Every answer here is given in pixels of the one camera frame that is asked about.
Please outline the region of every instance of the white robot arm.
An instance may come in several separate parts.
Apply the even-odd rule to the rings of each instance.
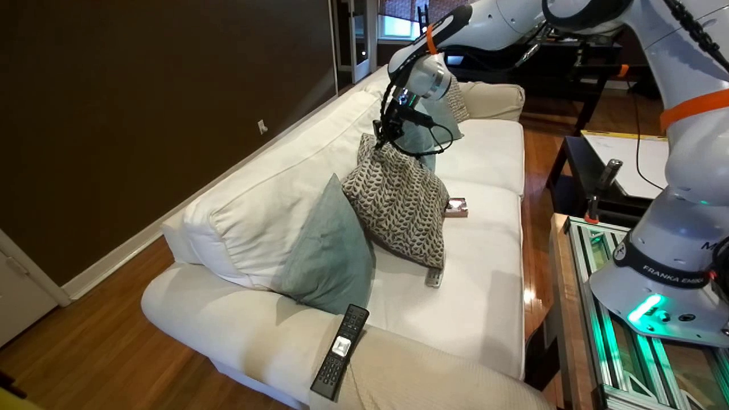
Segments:
[[[592,293],[640,335],[726,349],[726,290],[714,270],[729,254],[729,0],[473,3],[391,57],[391,87],[439,98],[450,78],[424,64],[434,46],[500,51],[543,19],[566,31],[629,26],[665,106],[668,186],[590,278]]]

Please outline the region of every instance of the wooden floor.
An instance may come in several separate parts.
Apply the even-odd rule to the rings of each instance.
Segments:
[[[576,103],[527,100],[523,262],[531,335],[551,307],[549,193],[543,179],[558,144],[568,135]],[[590,130],[657,135],[660,103],[605,90]],[[0,349],[0,371],[16,377],[34,404],[48,410],[142,410],[142,408],[283,408],[218,375],[212,365],[153,327],[138,298],[150,278],[170,265],[162,239],[70,307],[54,310],[8,347]]]

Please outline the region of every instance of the remote control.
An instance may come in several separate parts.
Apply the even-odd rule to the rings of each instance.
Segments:
[[[312,382],[312,392],[335,401],[347,358],[363,331],[367,317],[368,313],[359,305],[346,307],[333,347],[327,349],[322,365],[318,367],[318,373]]]

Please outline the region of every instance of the white baseboard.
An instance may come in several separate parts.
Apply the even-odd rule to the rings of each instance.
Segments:
[[[50,276],[34,260],[29,260],[11,236],[0,231],[0,254],[1,252],[3,258],[14,260],[18,268],[23,268],[32,278],[32,283],[48,292],[48,297],[52,297],[58,305],[70,302],[68,293],[56,283],[52,283]]]
[[[104,278],[108,278],[114,270],[118,270],[125,262],[129,262],[137,252],[140,252],[145,247],[150,247],[162,235],[162,221],[154,221],[153,225],[138,231],[134,236],[116,247],[111,252],[92,262],[89,268],[76,274],[73,281],[68,281],[62,290],[73,298],[81,298],[87,292],[91,292],[96,285],[99,285]]]

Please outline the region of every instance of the patterned pillow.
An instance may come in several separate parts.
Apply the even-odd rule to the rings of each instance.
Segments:
[[[374,144],[376,137],[361,137],[359,165],[344,177],[344,195],[379,247],[427,268],[442,268],[445,186],[415,157],[390,144],[376,150]]]

